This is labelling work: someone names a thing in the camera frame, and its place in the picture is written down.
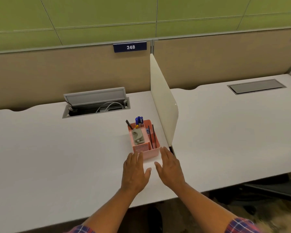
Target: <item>desk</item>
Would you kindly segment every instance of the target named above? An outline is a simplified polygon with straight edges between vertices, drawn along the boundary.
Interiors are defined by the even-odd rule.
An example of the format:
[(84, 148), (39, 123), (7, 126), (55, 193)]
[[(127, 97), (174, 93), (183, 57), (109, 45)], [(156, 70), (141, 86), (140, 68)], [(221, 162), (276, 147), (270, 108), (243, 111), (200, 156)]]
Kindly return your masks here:
[[(227, 85), (275, 78), (287, 88), (235, 95)], [(186, 181), (203, 192), (291, 172), (291, 76), (172, 89), (172, 142)]]
[[(125, 120), (150, 119), (167, 146), (151, 92), (127, 94), (131, 109), (62, 119), (66, 102), (0, 110), (0, 233), (90, 216), (120, 188), (132, 152)], [(154, 161), (150, 181), (131, 207), (176, 197)]]

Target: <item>red plaid sleeve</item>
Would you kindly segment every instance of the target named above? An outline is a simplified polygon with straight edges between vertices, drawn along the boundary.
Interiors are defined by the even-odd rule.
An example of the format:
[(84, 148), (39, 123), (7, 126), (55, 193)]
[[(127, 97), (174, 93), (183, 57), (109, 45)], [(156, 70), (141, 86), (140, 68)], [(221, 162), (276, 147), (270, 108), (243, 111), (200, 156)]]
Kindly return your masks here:
[(67, 233), (95, 233), (91, 228), (79, 225), (71, 229), (71, 231)]
[(260, 230), (252, 221), (238, 217), (229, 223), (225, 233), (260, 233)]

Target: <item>green wall panel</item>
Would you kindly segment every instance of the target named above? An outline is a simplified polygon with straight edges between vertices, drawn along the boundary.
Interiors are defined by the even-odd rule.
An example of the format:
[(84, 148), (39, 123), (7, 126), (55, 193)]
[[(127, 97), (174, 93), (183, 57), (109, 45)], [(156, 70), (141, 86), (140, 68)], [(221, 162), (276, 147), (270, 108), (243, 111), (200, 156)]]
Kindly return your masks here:
[(58, 45), (61, 44), (54, 30), (0, 33), (0, 50)]
[(156, 21), (157, 0), (42, 0), (56, 28)]
[(235, 31), (241, 17), (222, 19), (199, 19), (157, 23), (157, 36), (177, 36), (198, 33)]
[(291, 26), (291, 13), (244, 16), (238, 30)]
[(0, 0), (0, 31), (52, 28), (41, 0)]
[(291, 0), (251, 0), (245, 15), (291, 12)]
[(154, 38), (155, 23), (58, 29), (57, 33), (63, 45)]
[(249, 0), (159, 0), (158, 21), (243, 15)]

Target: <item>hand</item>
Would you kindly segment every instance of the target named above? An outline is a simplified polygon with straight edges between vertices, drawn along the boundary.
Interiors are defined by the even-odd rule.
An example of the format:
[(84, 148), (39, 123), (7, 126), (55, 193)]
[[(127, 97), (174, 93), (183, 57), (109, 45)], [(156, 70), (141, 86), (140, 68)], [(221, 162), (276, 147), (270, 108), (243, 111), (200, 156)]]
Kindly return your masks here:
[(186, 184), (179, 160), (166, 148), (159, 149), (162, 155), (163, 167), (158, 162), (154, 162), (156, 170), (162, 182), (178, 194)]
[(151, 168), (144, 173), (143, 152), (139, 154), (138, 160), (137, 155), (137, 152), (130, 153), (124, 162), (121, 185), (122, 190), (132, 193), (134, 197), (145, 188), (151, 175)]

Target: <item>pink desk organizer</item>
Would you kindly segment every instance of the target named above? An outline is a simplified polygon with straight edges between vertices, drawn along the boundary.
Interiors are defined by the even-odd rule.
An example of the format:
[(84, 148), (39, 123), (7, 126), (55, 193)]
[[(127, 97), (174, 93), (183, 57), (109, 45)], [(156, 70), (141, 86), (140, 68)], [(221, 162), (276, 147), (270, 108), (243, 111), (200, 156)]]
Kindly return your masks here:
[[(149, 159), (149, 158), (153, 158), (155, 156), (159, 155), (159, 141), (157, 139), (156, 134), (153, 133), (153, 128), (152, 128), (152, 123), (150, 120), (144, 120), (143, 121), (144, 127), (141, 127), (141, 131), (143, 134), (143, 137), (145, 139), (145, 142), (143, 144), (140, 145), (135, 145), (134, 139), (132, 137), (132, 129), (130, 129), (129, 126), (128, 127), (128, 131), (129, 131), (129, 136), (130, 136), (130, 142), (132, 144), (132, 149), (134, 152), (143, 152), (143, 160), (145, 159)], [(131, 123), (131, 126), (134, 128), (136, 127), (136, 123)], [(150, 134), (148, 134), (146, 132), (146, 128), (148, 128), (148, 126), (150, 126)]]

